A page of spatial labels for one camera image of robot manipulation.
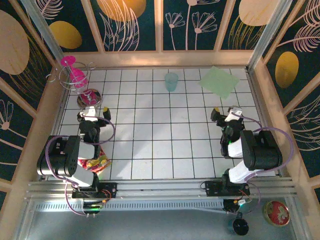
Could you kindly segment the round black cap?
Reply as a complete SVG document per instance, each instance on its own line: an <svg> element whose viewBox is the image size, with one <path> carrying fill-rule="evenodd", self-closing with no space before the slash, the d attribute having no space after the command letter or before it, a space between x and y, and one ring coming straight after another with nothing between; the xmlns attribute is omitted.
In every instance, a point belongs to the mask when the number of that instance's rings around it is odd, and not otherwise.
<svg viewBox="0 0 320 240"><path fill-rule="evenodd" d="M232 229L235 232L235 234L239 236L245 236L249 232L249 225L245 219L236 218L232 222Z"/></svg>

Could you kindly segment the colourful snack packet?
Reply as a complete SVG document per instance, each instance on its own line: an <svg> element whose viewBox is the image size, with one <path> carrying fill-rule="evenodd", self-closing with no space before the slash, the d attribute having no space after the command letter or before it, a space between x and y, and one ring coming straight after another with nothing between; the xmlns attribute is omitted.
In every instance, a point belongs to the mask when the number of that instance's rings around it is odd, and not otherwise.
<svg viewBox="0 0 320 240"><path fill-rule="evenodd" d="M105 168L112 164L102 148L99 151L97 159L84 159L79 157L77 163L85 170L91 171L96 174L99 174Z"/></svg>

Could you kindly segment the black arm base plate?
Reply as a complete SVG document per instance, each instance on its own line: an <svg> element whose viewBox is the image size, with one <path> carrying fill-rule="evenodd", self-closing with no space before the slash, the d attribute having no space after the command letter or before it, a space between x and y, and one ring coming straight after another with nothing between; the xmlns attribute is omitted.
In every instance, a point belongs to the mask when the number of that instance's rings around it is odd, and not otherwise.
<svg viewBox="0 0 320 240"><path fill-rule="evenodd" d="M91 187L74 188L71 194L73 199L112 199L117 195L116 182L100 182Z"/></svg>
<svg viewBox="0 0 320 240"><path fill-rule="evenodd" d="M250 195L246 183L227 183L222 181L205 181L204 189L207 197L240 197L245 193Z"/></svg>

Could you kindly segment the aluminium frame post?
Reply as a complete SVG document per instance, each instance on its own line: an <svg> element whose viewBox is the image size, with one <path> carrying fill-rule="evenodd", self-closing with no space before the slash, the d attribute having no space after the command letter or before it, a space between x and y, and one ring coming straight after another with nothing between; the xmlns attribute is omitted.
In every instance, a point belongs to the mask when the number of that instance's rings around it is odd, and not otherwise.
<svg viewBox="0 0 320 240"><path fill-rule="evenodd" d="M250 73L256 67L258 61L262 57L268 44L271 42L276 31L281 25L285 15L290 9L293 0L279 0L271 18L264 28L255 48L252 56L249 59L248 65L246 66L247 73Z"/></svg>
<svg viewBox="0 0 320 240"><path fill-rule="evenodd" d="M62 0L20 0L31 20L41 33L55 59L60 61L64 54L57 43L47 20L54 20L63 9Z"/></svg>

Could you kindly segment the translucent teal plastic cup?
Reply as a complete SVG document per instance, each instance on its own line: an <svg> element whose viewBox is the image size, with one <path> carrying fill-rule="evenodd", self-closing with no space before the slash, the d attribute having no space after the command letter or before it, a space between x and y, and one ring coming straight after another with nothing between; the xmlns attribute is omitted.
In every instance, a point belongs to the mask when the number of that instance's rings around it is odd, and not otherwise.
<svg viewBox="0 0 320 240"><path fill-rule="evenodd" d="M177 88L179 76L176 73L169 72L164 76L165 88L168 92L174 92Z"/></svg>

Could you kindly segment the pink plastic wine glass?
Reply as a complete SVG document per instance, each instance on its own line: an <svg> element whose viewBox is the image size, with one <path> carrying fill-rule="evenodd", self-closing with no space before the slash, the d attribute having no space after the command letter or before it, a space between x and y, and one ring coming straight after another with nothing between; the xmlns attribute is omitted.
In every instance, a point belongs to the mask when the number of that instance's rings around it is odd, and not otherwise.
<svg viewBox="0 0 320 240"><path fill-rule="evenodd" d="M79 68L74 67L74 64L76 63L75 56L65 56L61 59L60 63L69 73L69 82L66 83L68 87L77 91L88 84L88 79L85 73Z"/></svg>

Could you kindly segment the round red tin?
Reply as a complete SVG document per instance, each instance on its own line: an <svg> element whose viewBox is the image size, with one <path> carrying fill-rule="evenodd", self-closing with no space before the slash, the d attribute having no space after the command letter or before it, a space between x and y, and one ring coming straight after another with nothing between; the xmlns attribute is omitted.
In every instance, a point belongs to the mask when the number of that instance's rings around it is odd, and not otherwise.
<svg viewBox="0 0 320 240"><path fill-rule="evenodd" d="M265 220L275 227L284 227L289 224L291 219L288 207L277 200L268 201L262 212Z"/></svg>

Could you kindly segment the green cloth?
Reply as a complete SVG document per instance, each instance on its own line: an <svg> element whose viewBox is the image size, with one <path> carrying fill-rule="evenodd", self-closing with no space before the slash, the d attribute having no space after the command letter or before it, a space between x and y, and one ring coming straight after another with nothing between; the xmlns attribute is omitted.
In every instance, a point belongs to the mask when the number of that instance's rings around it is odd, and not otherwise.
<svg viewBox="0 0 320 240"><path fill-rule="evenodd" d="M212 66L209 71L201 78L199 85L218 95L222 99L227 99L240 79L225 72L224 70Z"/></svg>

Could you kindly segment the aluminium mounting rail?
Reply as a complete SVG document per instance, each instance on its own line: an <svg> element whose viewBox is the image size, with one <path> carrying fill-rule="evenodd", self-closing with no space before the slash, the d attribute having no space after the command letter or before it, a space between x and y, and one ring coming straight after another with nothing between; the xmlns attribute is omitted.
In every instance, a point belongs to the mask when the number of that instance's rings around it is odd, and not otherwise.
<svg viewBox="0 0 320 240"><path fill-rule="evenodd" d="M204 199L207 197L203 179L116 180L116 199L124 200L178 200ZM254 177L249 181L250 197L295 197L297 191L290 177ZM65 183L46 180L30 182L26 199L61 200Z"/></svg>

